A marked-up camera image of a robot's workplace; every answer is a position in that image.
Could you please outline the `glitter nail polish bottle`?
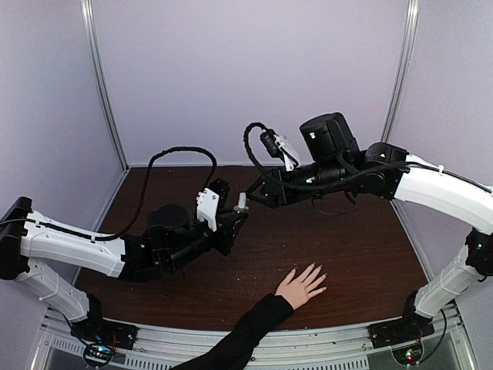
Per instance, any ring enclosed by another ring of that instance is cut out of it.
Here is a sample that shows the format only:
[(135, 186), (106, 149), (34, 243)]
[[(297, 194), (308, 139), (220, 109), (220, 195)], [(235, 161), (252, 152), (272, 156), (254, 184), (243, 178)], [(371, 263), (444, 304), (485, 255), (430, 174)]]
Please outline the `glitter nail polish bottle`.
[(234, 207), (234, 210), (237, 213), (243, 213), (247, 212), (249, 210), (249, 207), (247, 206), (247, 196), (244, 192), (241, 192), (239, 194), (238, 202), (236, 206)]

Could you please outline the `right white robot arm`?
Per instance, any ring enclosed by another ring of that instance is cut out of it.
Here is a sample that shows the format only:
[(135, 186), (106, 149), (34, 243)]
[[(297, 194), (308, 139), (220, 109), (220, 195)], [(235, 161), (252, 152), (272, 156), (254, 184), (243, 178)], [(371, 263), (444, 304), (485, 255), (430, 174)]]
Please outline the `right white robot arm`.
[(246, 154), (261, 175), (247, 196), (270, 208), (344, 192), (353, 200), (372, 194), (422, 205), (471, 226), (463, 247), (430, 283), (410, 296), (411, 306), (395, 334), (411, 340), (449, 301), (492, 275), (492, 188), (461, 177), (389, 143), (361, 150), (341, 113), (317, 116), (300, 126), (313, 159), (301, 165), (286, 138), (262, 123), (243, 133)]

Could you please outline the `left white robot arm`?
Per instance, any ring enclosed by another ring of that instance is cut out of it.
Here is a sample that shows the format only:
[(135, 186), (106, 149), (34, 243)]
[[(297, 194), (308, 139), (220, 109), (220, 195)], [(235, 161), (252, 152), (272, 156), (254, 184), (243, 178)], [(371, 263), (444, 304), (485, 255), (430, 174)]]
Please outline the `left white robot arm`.
[(200, 191), (193, 219), (180, 205), (160, 207), (148, 215), (140, 236), (70, 227), (34, 211), (31, 199), (20, 197), (1, 218), (1, 278), (26, 284), (40, 301), (80, 323), (94, 342), (103, 342), (111, 327), (102, 318), (99, 299), (74, 288), (45, 262), (61, 261), (143, 283), (174, 274), (212, 249), (227, 256), (248, 218), (245, 193), (234, 207), (225, 206), (229, 190), (229, 184), (218, 179)]

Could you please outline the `black sleeved forearm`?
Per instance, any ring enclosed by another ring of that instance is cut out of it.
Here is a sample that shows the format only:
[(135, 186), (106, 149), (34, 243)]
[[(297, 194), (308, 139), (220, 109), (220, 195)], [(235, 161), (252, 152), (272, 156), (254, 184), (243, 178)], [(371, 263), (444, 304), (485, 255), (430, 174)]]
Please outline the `black sleeved forearm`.
[(244, 369), (262, 338), (293, 312), (294, 309), (283, 298), (268, 294), (244, 314), (234, 329), (207, 353), (173, 369)]

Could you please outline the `person's bare hand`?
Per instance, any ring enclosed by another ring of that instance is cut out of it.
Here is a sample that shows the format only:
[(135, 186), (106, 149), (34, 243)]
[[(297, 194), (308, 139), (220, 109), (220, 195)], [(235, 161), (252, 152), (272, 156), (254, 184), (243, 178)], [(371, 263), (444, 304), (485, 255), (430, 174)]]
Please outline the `person's bare hand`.
[(274, 295), (283, 298), (296, 311), (327, 290), (323, 286), (327, 274), (322, 272), (322, 268), (322, 265), (312, 263), (299, 275), (293, 269), (277, 286)]

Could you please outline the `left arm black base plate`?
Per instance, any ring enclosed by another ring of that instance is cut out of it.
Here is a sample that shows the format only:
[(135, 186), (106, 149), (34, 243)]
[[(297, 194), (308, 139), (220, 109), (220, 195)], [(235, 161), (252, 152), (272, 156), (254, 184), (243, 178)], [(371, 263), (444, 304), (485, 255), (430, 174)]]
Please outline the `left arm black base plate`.
[(103, 320), (99, 323), (81, 321), (71, 323), (71, 334), (85, 342), (132, 350), (138, 334), (138, 328), (135, 325), (116, 321)]

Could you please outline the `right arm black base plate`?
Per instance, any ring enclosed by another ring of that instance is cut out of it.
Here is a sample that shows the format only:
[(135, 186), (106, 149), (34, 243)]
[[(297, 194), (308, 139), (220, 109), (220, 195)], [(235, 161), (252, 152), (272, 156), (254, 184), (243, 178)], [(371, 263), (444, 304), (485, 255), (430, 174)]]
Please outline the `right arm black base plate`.
[(368, 332), (373, 348), (395, 346), (408, 341), (417, 341), (435, 333), (431, 321), (405, 321), (403, 318), (372, 324)]

